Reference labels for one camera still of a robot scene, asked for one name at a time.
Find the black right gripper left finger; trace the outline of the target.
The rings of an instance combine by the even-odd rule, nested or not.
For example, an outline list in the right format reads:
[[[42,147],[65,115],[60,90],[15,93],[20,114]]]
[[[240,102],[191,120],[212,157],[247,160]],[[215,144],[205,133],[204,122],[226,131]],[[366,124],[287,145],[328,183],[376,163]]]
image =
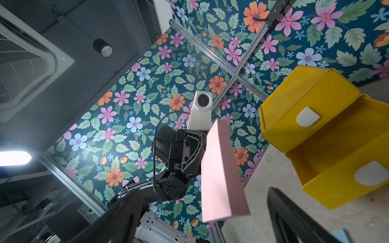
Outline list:
[[[132,243],[135,239],[142,208],[143,201],[140,190],[132,190],[69,242]]]

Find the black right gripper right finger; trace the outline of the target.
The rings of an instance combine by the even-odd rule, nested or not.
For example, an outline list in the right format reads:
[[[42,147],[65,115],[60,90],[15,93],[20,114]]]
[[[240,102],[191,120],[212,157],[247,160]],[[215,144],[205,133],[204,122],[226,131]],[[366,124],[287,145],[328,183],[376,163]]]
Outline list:
[[[277,188],[269,188],[267,207],[278,243],[339,242]]]

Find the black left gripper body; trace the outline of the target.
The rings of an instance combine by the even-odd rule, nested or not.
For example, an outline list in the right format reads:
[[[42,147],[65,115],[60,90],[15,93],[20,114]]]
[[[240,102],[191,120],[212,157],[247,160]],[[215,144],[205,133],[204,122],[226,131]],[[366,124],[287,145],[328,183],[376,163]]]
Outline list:
[[[168,125],[157,130],[153,154],[171,173],[193,178],[201,173],[201,162],[206,151],[207,132],[174,130]]]

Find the pink sticky note pad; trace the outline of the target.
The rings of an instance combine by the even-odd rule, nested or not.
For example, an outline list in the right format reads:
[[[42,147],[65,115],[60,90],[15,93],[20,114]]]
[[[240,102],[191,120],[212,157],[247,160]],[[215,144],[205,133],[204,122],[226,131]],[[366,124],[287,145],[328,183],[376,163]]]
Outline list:
[[[201,162],[201,201],[204,223],[250,215],[228,122],[222,119],[216,120],[207,134]]]

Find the yellow drawer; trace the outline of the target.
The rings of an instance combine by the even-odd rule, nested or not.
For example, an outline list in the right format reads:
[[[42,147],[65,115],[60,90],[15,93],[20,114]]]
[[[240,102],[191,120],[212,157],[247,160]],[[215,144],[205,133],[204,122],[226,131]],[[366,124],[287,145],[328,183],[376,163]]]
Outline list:
[[[389,106],[358,97],[286,154],[302,189],[334,210],[389,183]]]

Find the yellow plastic drawer cabinet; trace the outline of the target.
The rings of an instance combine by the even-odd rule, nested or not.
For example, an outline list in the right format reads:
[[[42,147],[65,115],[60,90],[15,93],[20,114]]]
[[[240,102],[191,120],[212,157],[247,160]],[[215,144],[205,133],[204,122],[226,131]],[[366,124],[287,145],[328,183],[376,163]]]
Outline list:
[[[259,113],[263,138],[283,153],[300,146],[357,149],[389,131],[389,106],[332,69],[299,65]]]

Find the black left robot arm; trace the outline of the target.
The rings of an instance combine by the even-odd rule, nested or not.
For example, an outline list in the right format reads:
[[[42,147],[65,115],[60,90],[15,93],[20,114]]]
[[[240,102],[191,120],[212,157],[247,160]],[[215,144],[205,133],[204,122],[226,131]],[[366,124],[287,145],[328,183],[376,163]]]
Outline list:
[[[209,128],[174,130],[168,125],[156,131],[152,143],[153,159],[162,160],[166,168],[153,173],[152,179],[128,182],[110,202],[116,203],[129,192],[138,189],[144,208],[135,232],[135,238],[148,243],[204,243],[205,239],[192,237],[167,225],[147,207],[157,201],[175,201],[184,198],[192,180],[201,173],[201,162],[206,151]]]

